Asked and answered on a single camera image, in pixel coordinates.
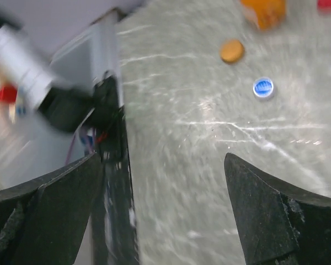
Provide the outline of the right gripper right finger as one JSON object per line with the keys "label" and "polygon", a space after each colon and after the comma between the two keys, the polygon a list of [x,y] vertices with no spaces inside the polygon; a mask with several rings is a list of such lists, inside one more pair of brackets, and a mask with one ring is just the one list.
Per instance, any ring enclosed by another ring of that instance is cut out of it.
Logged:
{"label": "right gripper right finger", "polygon": [[224,170],[246,264],[331,264],[331,198],[232,153]]}

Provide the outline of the orange bottle cap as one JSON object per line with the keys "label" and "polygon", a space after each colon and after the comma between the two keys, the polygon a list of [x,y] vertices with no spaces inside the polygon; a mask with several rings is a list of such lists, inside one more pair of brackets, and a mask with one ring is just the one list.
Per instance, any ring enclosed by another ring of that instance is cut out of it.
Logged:
{"label": "orange bottle cap", "polygon": [[237,39],[232,39],[222,45],[220,57],[225,63],[235,63],[242,58],[244,52],[243,44]]}

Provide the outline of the orange bottle with barcode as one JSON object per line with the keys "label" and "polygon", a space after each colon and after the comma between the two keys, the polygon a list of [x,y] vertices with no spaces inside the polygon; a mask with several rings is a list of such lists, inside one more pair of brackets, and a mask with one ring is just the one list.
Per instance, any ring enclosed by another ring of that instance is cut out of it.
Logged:
{"label": "orange bottle with barcode", "polygon": [[240,0],[246,20],[259,30],[278,26],[286,17],[285,0]]}

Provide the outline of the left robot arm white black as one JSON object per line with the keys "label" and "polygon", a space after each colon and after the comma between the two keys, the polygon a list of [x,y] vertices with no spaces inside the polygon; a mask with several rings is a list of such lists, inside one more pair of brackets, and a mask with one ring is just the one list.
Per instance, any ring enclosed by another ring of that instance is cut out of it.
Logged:
{"label": "left robot arm white black", "polygon": [[0,66],[28,107],[59,131],[75,132],[94,108],[85,89],[55,74],[7,25],[0,28]]}

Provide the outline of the red bottle cap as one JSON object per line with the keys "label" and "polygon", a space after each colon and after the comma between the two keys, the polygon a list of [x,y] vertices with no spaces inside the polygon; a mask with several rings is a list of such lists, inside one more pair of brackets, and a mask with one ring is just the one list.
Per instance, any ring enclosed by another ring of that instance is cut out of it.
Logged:
{"label": "red bottle cap", "polygon": [[320,12],[331,12],[331,0],[318,0],[317,9]]}

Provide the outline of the white blue bottle cap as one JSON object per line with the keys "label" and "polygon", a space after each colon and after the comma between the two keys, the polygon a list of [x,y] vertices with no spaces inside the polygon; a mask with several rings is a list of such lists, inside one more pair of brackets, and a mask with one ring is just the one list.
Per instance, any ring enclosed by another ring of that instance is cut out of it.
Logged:
{"label": "white blue bottle cap", "polygon": [[268,100],[274,96],[276,87],[269,77],[260,77],[254,81],[252,90],[257,99]]}

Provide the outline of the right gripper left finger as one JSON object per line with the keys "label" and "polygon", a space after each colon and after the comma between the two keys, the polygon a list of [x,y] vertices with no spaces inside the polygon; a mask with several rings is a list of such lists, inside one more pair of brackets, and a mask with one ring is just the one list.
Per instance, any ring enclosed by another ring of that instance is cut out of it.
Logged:
{"label": "right gripper left finger", "polygon": [[93,153],[0,190],[0,264],[74,264],[102,178]]}

